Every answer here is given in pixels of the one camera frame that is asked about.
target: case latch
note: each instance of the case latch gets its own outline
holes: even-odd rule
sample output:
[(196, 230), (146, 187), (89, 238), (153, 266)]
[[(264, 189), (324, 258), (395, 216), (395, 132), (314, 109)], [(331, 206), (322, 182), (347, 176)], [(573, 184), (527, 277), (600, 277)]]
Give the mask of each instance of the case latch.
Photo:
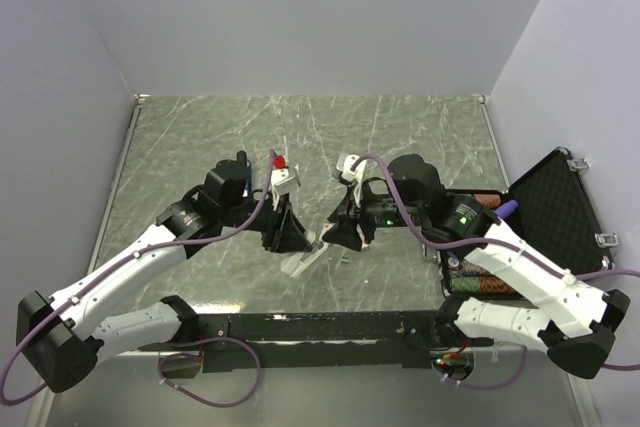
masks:
[(618, 234), (596, 234), (596, 244), (598, 244), (598, 247), (602, 249), (606, 249), (608, 247), (617, 247), (618, 245), (620, 245), (620, 242), (618, 241)]
[(589, 170), (589, 164), (586, 159), (569, 159), (567, 164), (569, 164), (569, 170), (572, 172), (584, 173)]

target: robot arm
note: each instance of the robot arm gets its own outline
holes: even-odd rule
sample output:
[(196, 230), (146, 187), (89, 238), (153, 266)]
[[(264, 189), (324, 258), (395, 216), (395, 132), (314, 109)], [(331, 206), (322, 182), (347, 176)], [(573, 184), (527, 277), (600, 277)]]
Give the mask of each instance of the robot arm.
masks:
[[(358, 251), (373, 241), (377, 228), (407, 225), (396, 199), (390, 193), (373, 194), (371, 179), (358, 175), (364, 162), (355, 171), (351, 169), (352, 157), (341, 157), (346, 160), (337, 167), (339, 180), (347, 185), (347, 194), (329, 217), (333, 227), (323, 240)], [(467, 337), (488, 337), (540, 350), (556, 365), (582, 378), (597, 374), (628, 309), (630, 301), (625, 294), (617, 290), (603, 292), (578, 281), (570, 271), (528, 245), (493, 211), (470, 196), (448, 192), (435, 167), (420, 156), (394, 159), (389, 172), (411, 220), (429, 241), (446, 243), (484, 237), (520, 247), (513, 252), (487, 242), (452, 252), (508, 283), (535, 308), (496, 305), (454, 295), (439, 310), (442, 327), (453, 326)]]
[[(223, 160), (209, 171), (204, 184), (185, 194), (120, 254), (78, 282), (45, 298), (27, 295), (18, 307), (17, 341), (67, 302), (71, 306), (29, 342), (23, 350), (29, 362), (54, 392), (80, 382), (99, 361), (121, 352), (158, 342), (190, 338), (197, 314), (176, 296), (148, 309), (106, 317), (109, 312), (151, 279), (195, 255), (207, 242), (189, 241), (218, 237), (223, 227), (237, 227), (251, 218), (247, 230), (261, 233), (269, 252), (310, 252), (306, 231), (292, 212), (289, 194), (299, 185), (297, 172), (284, 164), (272, 171), (264, 207), (254, 215), (257, 201), (243, 196), (250, 178), (246, 154)], [(141, 253), (151, 245), (165, 247)], [(108, 274), (116, 263), (130, 260)], [(86, 287), (103, 278), (88, 291)]]

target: red cap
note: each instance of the red cap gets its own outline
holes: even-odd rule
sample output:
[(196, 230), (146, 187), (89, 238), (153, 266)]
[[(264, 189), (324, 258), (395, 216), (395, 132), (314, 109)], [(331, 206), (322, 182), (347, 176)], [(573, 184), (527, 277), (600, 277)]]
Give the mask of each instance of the red cap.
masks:
[(287, 161), (284, 160), (284, 155), (277, 155), (273, 161), (273, 166), (276, 169), (284, 169), (287, 167)]

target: white wall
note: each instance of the white wall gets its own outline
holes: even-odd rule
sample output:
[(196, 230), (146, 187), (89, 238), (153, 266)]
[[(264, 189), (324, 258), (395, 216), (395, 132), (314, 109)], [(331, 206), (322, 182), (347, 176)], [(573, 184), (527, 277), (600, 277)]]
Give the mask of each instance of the white wall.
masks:
[(85, 0), (148, 94), (485, 93), (539, 0)]
[[(491, 99), (490, 115), (511, 179), (557, 145), (585, 156), (585, 181), (619, 267), (640, 264), (640, 0), (541, 0)], [(640, 362), (640, 281), (622, 287), (632, 309), (612, 363)], [(602, 372), (592, 382), (603, 425), (640, 424), (640, 373)]]
[[(0, 362), (31, 290), (86, 271), (132, 98), (81, 0), (0, 0)], [(35, 386), (26, 362), (14, 397)], [(27, 406), (0, 407), (20, 426)]]

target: gray marble surface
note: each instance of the gray marble surface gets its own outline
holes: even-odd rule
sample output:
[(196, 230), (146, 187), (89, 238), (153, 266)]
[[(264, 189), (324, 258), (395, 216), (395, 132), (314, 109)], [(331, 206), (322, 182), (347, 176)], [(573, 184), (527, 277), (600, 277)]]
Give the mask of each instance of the gray marble surface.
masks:
[[(151, 97), (135, 127), (98, 264), (239, 149), (254, 164), (255, 186), (262, 185), (268, 148), (298, 166), (294, 209), (315, 231), (344, 194), (331, 177), (341, 152), (376, 152), (387, 162), (415, 152), (447, 186), (505, 187), (472, 96)], [(443, 299), (436, 265), (422, 258), (407, 229), (379, 230), (361, 253), (332, 246), (297, 279), (280, 272), (280, 260), (261, 249), (260, 234), (242, 233), (156, 278), (119, 312), (170, 294), (210, 312), (435, 309)]]

